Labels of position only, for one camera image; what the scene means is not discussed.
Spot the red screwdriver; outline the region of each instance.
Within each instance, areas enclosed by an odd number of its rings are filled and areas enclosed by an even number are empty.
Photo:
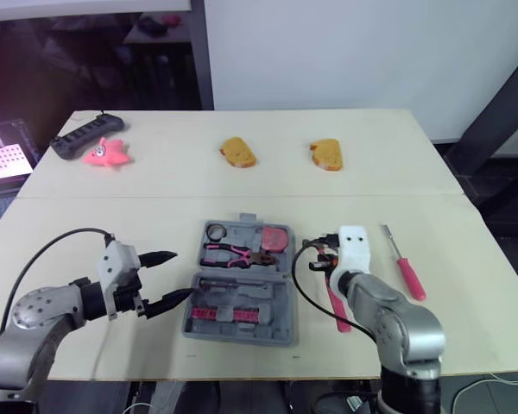
[[[406,257],[401,256],[401,252],[395,244],[394,236],[391,234],[391,231],[389,231],[388,225],[383,224],[382,226],[386,231],[386,235],[391,240],[391,244],[393,244],[395,252],[399,256],[399,259],[397,260],[397,266],[399,266],[399,268],[401,269],[401,275],[405,279],[405,283],[407,284],[408,290],[411,292],[411,295],[413,295],[413,298],[415,298],[416,300],[426,299],[426,292],[424,292],[422,284],[418,280],[418,277],[416,276],[414,269],[408,262],[408,259]]]

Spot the pliers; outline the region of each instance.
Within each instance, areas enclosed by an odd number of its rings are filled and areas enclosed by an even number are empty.
[[[201,266],[207,267],[240,267],[241,269],[247,269],[251,265],[269,266],[275,265],[278,260],[269,254],[265,253],[251,253],[250,248],[233,246],[226,243],[206,243],[204,244],[205,250],[226,250],[227,252],[236,253],[239,255],[237,259],[229,261],[216,261],[213,259],[202,259],[199,261]]]

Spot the black power strip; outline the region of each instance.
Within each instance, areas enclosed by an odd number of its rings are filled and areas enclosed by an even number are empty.
[[[94,121],[86,123],[67,135],[56,136],[50,142],[50,147],[64,160],[75,158],[77,151],[89,142],[97,140],[108,132],[121,131],[124,122],[118,116],[101,114]]]

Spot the red screwdriver handle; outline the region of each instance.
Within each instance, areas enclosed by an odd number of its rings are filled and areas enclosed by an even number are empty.
[[[407,284],[408,290],[413,295],[413,298],[416,300],[424,300],[426,299],[426,292],[424,292],[424,288],[422,284],[416,277],[416,273],[414,269],[411,267],[408,259],[401,258],[397,261],[397,265],[401,269],[401,275],[405,279],[405,283]]]

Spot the bread slice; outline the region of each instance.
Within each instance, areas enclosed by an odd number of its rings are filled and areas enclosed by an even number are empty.
[[[339,149],[338,140],[327,139],[316,141],[311,144],[313,161],[320,168],[328,171],[339,171],[342,169],[342,151]]]
[[[221,147],[221,154],[232,166],[238,168],[254,166],[257,162],[257,158],[251,152],[250,147],[239,136],[226,140]]]

